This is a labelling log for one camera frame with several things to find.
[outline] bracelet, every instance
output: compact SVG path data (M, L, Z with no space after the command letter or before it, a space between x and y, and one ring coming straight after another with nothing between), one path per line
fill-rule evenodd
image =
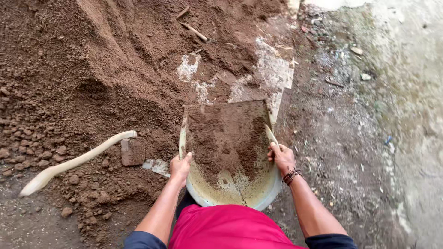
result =
M283 177L283 181L289 186L296 175L303 177L301 169L294 168L294 170L291 170Z

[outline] brown soil pile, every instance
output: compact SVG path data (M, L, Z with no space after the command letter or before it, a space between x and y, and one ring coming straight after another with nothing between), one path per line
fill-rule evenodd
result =
M182 105L196 104L195 88L176 73L181 57L202 49L200 80L221 71L253 74L256 24L284 6L278 0L189 4L182 21L216 42L203 43L175 20L185 2L0 0L1 163L10 169L5 172L25 175L19 183L9 174L2 180L24 186L34 174L29 171L72 159L127 130L146 140L147 158L174 157ZM223 103L229 85L208 92ZM117 144L55 178L44 192L51 205L73 208L88 245L115 248L165 180L123 167ZM144 208L128 206L135 203Z
M265 101L189 106L189 146L207 182L217 185L217 174L241 172L253 180L257 149L266 145L264 124L269 125Z

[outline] hand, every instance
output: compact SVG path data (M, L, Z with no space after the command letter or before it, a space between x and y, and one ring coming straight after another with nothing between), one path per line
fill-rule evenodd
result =
M191 158L192 152L188 152L188 154L182 160L180 160L179 156L176 155L169 163L169 168L171 170L170 180L178 182L181 187L186 185L186 177L188 177L189 174L189 161Z
M294 170L294 152L290 148L282 144L277 145L276 143L271 142L271 146L268 147L268 150L270 150L267 154L268 161L275 161L282 177Z

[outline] forearm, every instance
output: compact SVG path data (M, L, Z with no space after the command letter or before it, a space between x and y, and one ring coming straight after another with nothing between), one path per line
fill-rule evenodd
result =
M289 187L305 238L329 233L347 235L342 225L312 193L303 177L295 176Z
M167 245L180 190L181 183L169 179L148 214L136 227L136 231L151 233Z

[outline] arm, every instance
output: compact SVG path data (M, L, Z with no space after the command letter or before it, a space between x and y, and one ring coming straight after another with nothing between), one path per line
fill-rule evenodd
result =
M192 153L189 152L183 160L179 160L177 155L171 160L171 177L163 188L162 193L143 218L135 231L142 231L153 234L165 245L169 239L172 220L180 190L186 184L186 177L189 174L189 161Z
M268 153L268 160L275 161L282 176L294 170L295 158L291 149L275 143L271 143L269 149L271 151ZM312 193L303 177L296 175L289 187L305 238L330 233L348 235L342 225Z

